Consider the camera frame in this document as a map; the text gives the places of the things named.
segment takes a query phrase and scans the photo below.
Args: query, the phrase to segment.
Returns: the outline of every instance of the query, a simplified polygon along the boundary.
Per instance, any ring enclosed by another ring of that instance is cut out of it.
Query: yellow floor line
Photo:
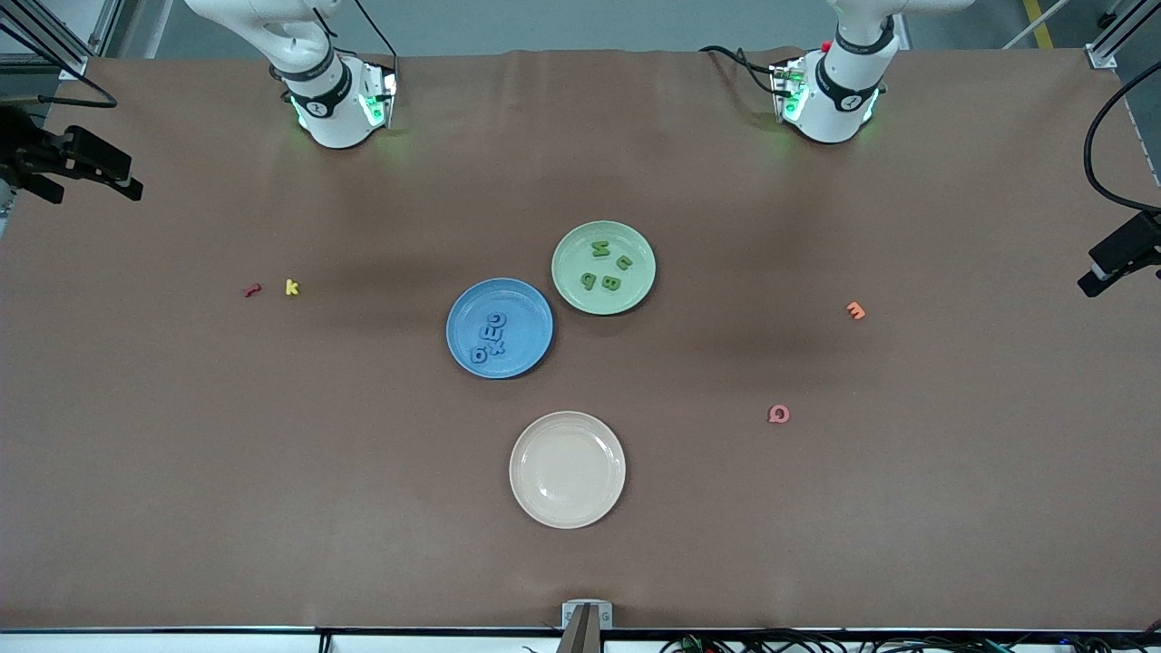
[[[1024,10],[1027,12],[1027,21],[1033,22],[1040,17],[1040,3],[1037,0],[1024,0]],[[1036,46],[1041,50],[1052,50],[1052,36],[1048,36],[1048,26],[1041,24],[1032,30],[1036,36]]]

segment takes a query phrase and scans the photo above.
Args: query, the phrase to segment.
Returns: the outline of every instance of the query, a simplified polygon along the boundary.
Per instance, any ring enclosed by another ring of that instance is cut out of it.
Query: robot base
[[[358,57],[339,56],[352,77],[351,88],[331,109],[326,117],[312,113],[311,102],[305,107],[291,98],[291,106],[298,114],[298,124],[324,148],[353,148],[367,139],[381,127],[390,127],[397,92],[395,71],[368,64]]]
[[[779,122],[794,125],[812,141],[842,143],[871,120],[879,91],[857,110],[839,110],[834,100],[819,89],[815,69],[822,57],[821,50],[813,50],[805,57],[787,62],[785,67],[771,71],[772,88],[791,93],[789,98],[774,95],[774,115]]]

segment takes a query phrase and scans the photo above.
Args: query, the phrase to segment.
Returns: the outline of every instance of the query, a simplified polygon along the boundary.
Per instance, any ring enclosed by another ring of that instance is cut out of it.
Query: green led light
[[[365,98],[362,95],[359,95],[359,99],[362,100],[362,108],[363,113],[367,114],[367,122],[369,122],[372,127],[378,127],[383,124],[384,119],[383,119],[383,110],[380,108],[381,102],[376,100],[374,96]]]
[[[786,110],[784,116],[786,120],[798,120],[802,115],[802,107],[806,106],[806,101],[810,99],[809,88],[806,84],[800,84],[794,94],[786,99]]]

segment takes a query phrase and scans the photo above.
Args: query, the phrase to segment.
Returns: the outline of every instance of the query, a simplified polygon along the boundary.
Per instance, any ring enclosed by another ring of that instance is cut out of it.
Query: metal bracket
[[[607,601],[569,601],[561,607],[568,627],[556,653],[601,653],[600,631],[613,625],[613,604]]]
[[[1084,55],[1088,56],[1088,58],[1089,58],[1089,65],[1093,66],[1093,70],[1116,69],[1117,67],[1117,58],[1116,57],[1113,57],[1112,55],[1109,55],[1105,58],[1097,57],[1096,52],[1093,51],[1093,44],[1091,43],[1086,43],[1084,44]]]
[[[561,604],[561,627],[569,627],[569,622],[572,619],[572,615],[576,613],[585,603],[591,604],[596,608],[594,615],[599,617],[597,623],[600,624],[600,630],[610,630],[613,627],[613,604],[608,601],[601,601],[599,598],[574,598]]]

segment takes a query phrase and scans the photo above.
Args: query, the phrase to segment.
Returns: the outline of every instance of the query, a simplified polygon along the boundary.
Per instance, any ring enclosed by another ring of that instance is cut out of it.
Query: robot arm
[[[340,0],[186,0],[197,15],[245,38],[290,91],[298,124],[326,148],[351,148],[390,122],[394,70],[339,56],[316,22]]]
[[[186,0],[189,8],[258,48],[274,67],[301,73],[327,60],[331,41],[315,12],[330,17],[339,0]]]
[[[805,136],[841,143],[871,119],[879,84],[895,52],[894,14],[958,12],[974,0],[827,0],[838,14],[834,44],[772,72],[774,112]]]

